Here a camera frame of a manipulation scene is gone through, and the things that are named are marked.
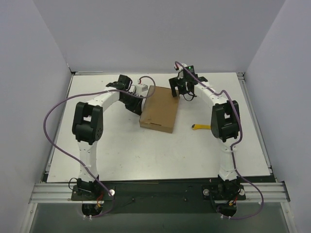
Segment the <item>brown cardboard express box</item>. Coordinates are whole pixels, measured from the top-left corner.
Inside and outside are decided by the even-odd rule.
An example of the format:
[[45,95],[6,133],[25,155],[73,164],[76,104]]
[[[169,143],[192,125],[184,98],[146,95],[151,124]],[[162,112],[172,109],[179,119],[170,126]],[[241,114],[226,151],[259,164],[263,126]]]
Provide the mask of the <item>brown cardboard express box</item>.
[[173,97],[171,89],[151,85],[151,97],[145,100],[139,125],[142,128],[172,133],[176,120],[179,97]]

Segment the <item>yellow utility knife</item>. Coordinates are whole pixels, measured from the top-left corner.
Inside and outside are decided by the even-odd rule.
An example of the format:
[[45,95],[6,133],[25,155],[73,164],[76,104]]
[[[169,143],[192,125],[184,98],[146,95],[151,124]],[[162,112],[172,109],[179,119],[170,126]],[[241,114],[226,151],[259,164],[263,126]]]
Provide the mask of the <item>yellow utility knife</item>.
[[210,130],[211,126],[210,125],[203,125],[203,124],[193,124],[191,126],[192,130],[199,130],[199,129],[204,129],[204,130]]

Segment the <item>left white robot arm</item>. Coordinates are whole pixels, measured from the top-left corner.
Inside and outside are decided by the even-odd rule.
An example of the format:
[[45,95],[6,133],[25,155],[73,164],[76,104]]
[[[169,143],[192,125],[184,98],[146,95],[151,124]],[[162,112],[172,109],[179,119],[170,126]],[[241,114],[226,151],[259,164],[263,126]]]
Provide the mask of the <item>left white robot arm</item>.
[[78,102],[72,124],[72,133],[78,142],[80,173],[77,179],[77,189],[83,195],[93,200],[99,196],[102,186],[97,171],[97,144],[104,133],[104,111],[115,102],[122,102],[127,110],[141,115],[143,93],[148,86],[141,83],[133,85],[132,80],[120,75],[118,80],[108,83],[102,94],[87,102]]

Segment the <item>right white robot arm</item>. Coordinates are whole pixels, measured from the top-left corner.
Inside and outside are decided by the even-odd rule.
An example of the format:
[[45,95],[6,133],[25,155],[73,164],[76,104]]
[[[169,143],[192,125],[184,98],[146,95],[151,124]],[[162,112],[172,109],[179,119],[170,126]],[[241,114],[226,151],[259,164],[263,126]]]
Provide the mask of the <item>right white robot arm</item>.
[[242,140],[239,104],[232,100],[225,90],[217,92],[205,77],[199,77],[194,66],[174,63],[178,74],[169,79],[173,97],[189,94],[198,97],[211,108],[210,130],[220,144],[220,169],[218,176],[225,182],[235,181],[236,172],[234,151]]

